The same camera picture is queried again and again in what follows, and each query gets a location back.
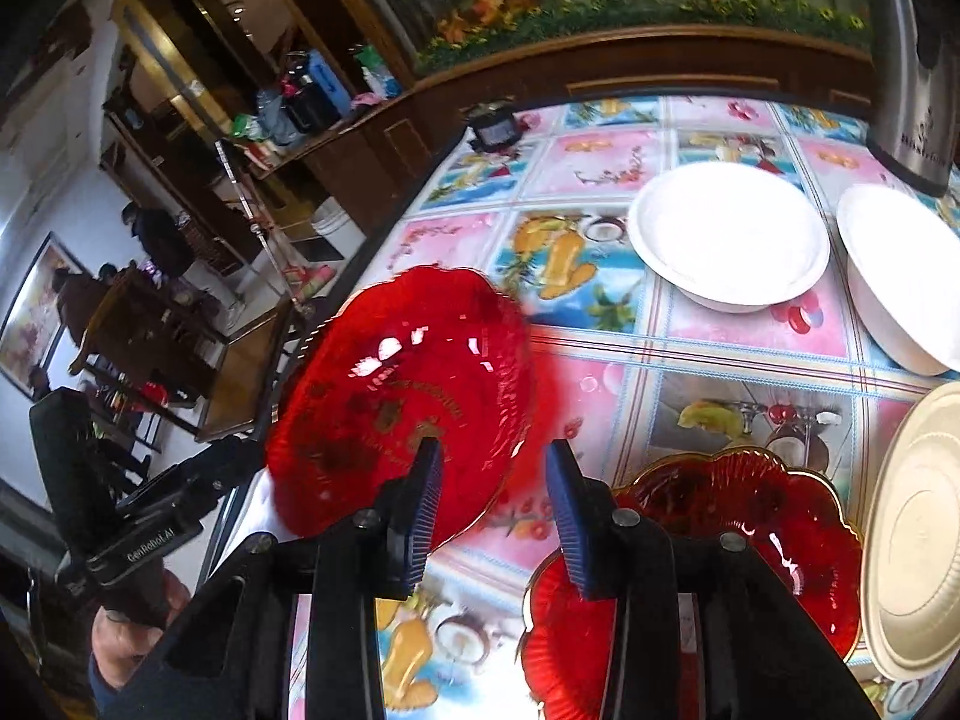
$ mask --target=red plate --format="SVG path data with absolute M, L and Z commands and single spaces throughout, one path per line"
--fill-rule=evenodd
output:
M 676 536 L 743 533 L 837 654 L 853 654 L 863 548 L 822 476 L 788 470 L 765 449 L 736 447 L 712 458 L 666 458 L 618 490 L 616 499 Z
M 847 658 L 859 638 L 861 546 L 823 478 L 787 470 L 763 449 L 736 448 L 712 458 L 677 455 L 646 469 L 618 504 L 679 536 L 747 536 L 834 649 Z M 520 649 L 530 691 L 546 720 L 595 720 L 600 714 L 613 640 L 613 601 L 584 601 L 559 556 L 527 594 L 528 632 Z M 684 656 L 680 716 L 695 718 L 696 656 Z
M 274 503 L 298 536 L 373 504 L 419 440 L 443 445 L 436 547 L 483 514 L 530 422 L 520 308 L 475 271 L 421 266 L 325 325 L 267 444 Z

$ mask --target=white bowl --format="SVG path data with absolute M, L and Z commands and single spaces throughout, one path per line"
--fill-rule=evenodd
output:
M 843 193 L 837 225 L 851 264 L 875 301 L 862 289 L 859 301 L 853 295 L 880 347 L 918 373 L 960 370 L 960 239 L 917 199 L 874 184 L 857 184 Z
M 829 262 L 827 228 L 802 191 L 724 162 L 677 167 L 630 205 L 630 241 L 647 266 L 717 311 L 759 311 L 802 295 Z
M 867 647 L 891 680 L 915 680 L 960 647 L 960 384 L 901 424 L 880 469 L 860 580 Z
M 856 269 L 853 260 L 847 263 L 847 279 L 850 282 L 850 294 L 853 298 L 853 307 L 860 314 L 864 326 L 887 356 L 902 365 L 906 370 L 912 370 L 920 376 L 939 376 L 949 370 L 946 365 L 930 357 L 928 353 L 910 338 L 894 317 L 890 316 L 877 296 L 870 291 L 867 282 L 863 280 L 860 271 Z

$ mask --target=human hand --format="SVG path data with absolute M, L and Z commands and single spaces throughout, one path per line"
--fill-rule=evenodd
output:
M 170 571 L 163 570 L 163 589 L 170 605 L 167 625 L 176 619 L 190 600 L 186 585 Z M 111 688 L 123 688 L 140 665 L 144 656 L 154 649 L 163 632 L 131 622 L 116 622 L 107 616 L 103 607 L 93 619 L 91 646 L 100 676 Z

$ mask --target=framed picture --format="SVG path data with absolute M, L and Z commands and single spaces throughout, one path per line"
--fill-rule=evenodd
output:
M 34 365 L 46 368 L 64 326 L 56 313 L 53 275 L 57 268 L 85 272 L 85 268 L 50 233 L 40 245 L 0 326 L 0 373 L 30 397 L 28 381 Z

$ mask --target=fruit print tablecloth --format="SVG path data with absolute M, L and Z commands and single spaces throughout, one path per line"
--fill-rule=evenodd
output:
M 390 717 L 536 718 L 516 655 L 525 589 L 558 546 L 541 473 L 548 440 L 568 439 L 584 472 L 612 485 L 666 455 L 768 446 L 827 476 L 862 524 L 896 426 L 939 383 L 891 362 L 856 317 L 834 213 L 849 186 L 880 183 L 960 231 L 960 175 L 944 199 L 919 196 L 870 156 L 862 122 L 760 100 L 629 97 L 521 118 L 526 135 L 506 153 L 475 154 L 464 137 L 359 284 L 422 264 L 482 271 L 530 317 L 539 396 L 557 406 L 535 421 L 487 514 L 431 557 L 416 596 L 378 608 Z M 646 268 L 626 235 L 627 205 L 660 172 L 703 160 L 751 165 L 806 194 L 832 237 L 818 284 L 738 316 L 696 305 Z M 293 720 L 304 710 L 308 605 Z M 890 720 L 911 717 L 939 678 L 875 678 L 862 646 L 850 666 Z

